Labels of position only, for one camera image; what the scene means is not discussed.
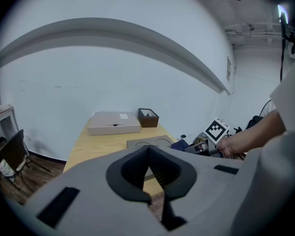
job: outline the chair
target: chair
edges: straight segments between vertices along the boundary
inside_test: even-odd
[[[24,147],[23,138],[24,134],[22,129],[0,149],[0,173],[20,191],[20,188],[18,188],[14,182],[10,181],[10,178],[16,177],[16,175],[19,174],[25,185],[33,191],[23,178],[22,169],[24,166],[28,167],[29,163],[34,163],[48,172],[50,172],[50,170],[30,159]]]

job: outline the white wall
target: white wall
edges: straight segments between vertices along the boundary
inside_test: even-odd
[[[0,50],[38,27],[73,18],[112,18],[154,30],[201,60],[230,89],[227,36],[199,0],[21,0],[0,29]]]
[[[198,0],[23,0],[2,26],[0,50],[45,24],[82,17],[115,18],[155,30],[196,55],[223,83],[233,50]],[[53,48],[0,68],[3,104],[15,107],[30,150],[66,160],[95,111],[152,108],[160,123],[187,141],[213,117],[218,93],[160,61],[104,47]]]
[[[236,75],[233,98],[219,95],[215,115],[224,118],[231,129],[245,129],[253,116],[258,116],[269,95],[280,83],[281,52],[273,49],[235,50]],[[288,66],[284,63],[283,76]]]

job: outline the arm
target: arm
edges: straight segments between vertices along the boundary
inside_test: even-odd
[[[232,153],[244,153],[253,148],[263,147],[271,138],[285,131],[284,124],[277,110],[271,111],[253,127],[227,138],[222,138],[217,145],[225,156]]]

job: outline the fan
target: fan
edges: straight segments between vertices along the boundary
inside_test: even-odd
[[[264,107],[261,109],[259,114],[260,117],[265,117],[268,113],[275,109],[275,105],[272,100],[269,100]]]

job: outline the person's hand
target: person's hand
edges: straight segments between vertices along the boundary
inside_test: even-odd
[[[222,151],[225,157],[232,155],[232,148],[229,144],[229,138],[223,137],[217,144],[217,150]]]

